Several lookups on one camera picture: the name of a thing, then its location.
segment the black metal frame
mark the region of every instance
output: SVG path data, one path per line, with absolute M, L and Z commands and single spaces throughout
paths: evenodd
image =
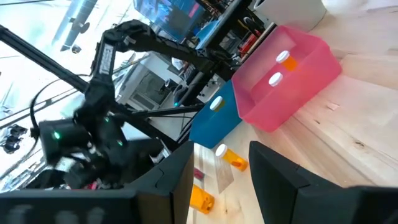
M 24 39 L 20 38 L 18 35 L 3 27 L 2 25 L 0 25 L 0 41 L 3 41 L 5 44 L 18 51 L 29 60 L 35 62 L 37 65 L 53 73 L 54 75 L 59 77 L 59 79 L 67 82 L 76 90 L 84 93 L 87 89 L 88 83 L 86 81 L 84 81 L 71 71 L 67 70 L 66 68 L 62 67 L 59 63 L 51 59 L 49 56 L 45 55 L 43 52 L 35 48 L 30 43 L 26 42 Z M 176 150 L 183 142 L 174 141 L 172 138 L 145 121 L 144 118 L 150 116 L 165 116 L 170 114 L 195 112 L 201 110 L 202 108 L 203 105 L 195 105 L 183 108 L 172 108 L 157 111 L 140 111 L 132 113 L 127 108 L 125 108 L 125 106 L 120 105 L 115 101 L 111 103 L 112 113 L 125 115 L 125 117 L 127 118 L 126 121 L 129 124 L 137 128 L 144 134 L 148 135 L 149 137 L 161 139 L 171 151 Z

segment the clear plastic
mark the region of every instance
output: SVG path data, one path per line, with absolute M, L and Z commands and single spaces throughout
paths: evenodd
M 287 70 L 275 58 L 288 50 L 298 65 Z M 284 74 L 276 86 L 269 79 Z M 232 77 L 240 118 L 274 131 L 341 73 L 341 66 L 320 38 L 279 26 Z

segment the orange object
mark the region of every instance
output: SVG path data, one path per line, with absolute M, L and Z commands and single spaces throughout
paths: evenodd
M 297 61 L 290 55 L 288 50 L 284 50 L 276 58 L 276 62 L 281 63 L 287 70 L 293 71 L 297 67 Z
M 242 157 L 238 156 L 235 152 L 228 149 L 225 144 L 222 144 L 217 148 L 216 156 L 223 158 L 225 161 L 227 161 L 229 164 L 231 164 L 240 171 L 246 170 L 249 164 Z
M 199 212 L 208 214 L 214 206 L 214 197 L 194 184 L 189 205 Z

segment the small bottle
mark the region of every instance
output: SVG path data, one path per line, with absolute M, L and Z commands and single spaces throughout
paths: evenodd
M 208 214 L 214 206 L 214 201 L 215 200 L 213 196 L 195 184 L 193 185 L 189 206 L 198 210 L 199 212 Z
M 282 81 L 283 77 L 284 76 L 280 72 L 277 72 L 271 76 L 271 78 L 268 81 L 268 84 L 270 84 L 270 86 L 272 87 L 275 87 L 280 83 L 280 81 Z
M 217 96 L 213 102 L 211 102 L 210 109 L 214 112 L 219 112 L 219 110 L 225 105 L 225 100 L 222 96 Z
M 288 50 L 284 50 L 280 53 L 278 57 L 276 57 L 276 62 L 281 63 L 289 71 L 293 71 L 298 65 L 297 61 L 290 55 Z
M 232 150 L 228 149 L 225 144 L 221 144 L 220 146 L 218 146 L 216 150 L 216 157 L 223 158 L 225 161 L 227 161 L 229 164 L 231 164 L 240 171 L 246 170 L 249 164 L 245 159 L 238 156 Z

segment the pink plastic container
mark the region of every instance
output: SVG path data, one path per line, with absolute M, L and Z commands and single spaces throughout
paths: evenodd
M 288 50 L 298 65 L 293 71 L 276 62 Z M 283 78 L 269 84 L 273 74 Z M 279 26 L 233 75 L 240 118 L 271 132 L 341 73 L 341 66 L 319 37 Z

